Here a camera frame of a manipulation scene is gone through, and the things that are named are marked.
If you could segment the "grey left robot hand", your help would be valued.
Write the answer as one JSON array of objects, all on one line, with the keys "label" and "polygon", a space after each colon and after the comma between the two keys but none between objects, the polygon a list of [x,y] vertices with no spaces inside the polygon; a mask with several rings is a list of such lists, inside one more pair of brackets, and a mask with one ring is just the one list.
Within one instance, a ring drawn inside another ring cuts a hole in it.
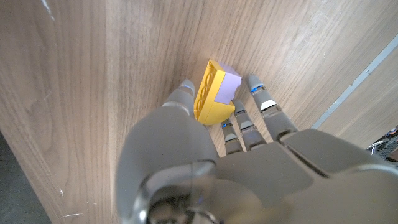
[{"label": "grey left robot hand", "polygon": [[272,142],[241,103],[220,157],[183,81],[133,126],[116,173],[121,223],[396,223],[397,167],[317,129],[298,130],[257,76],[247,84]]}]

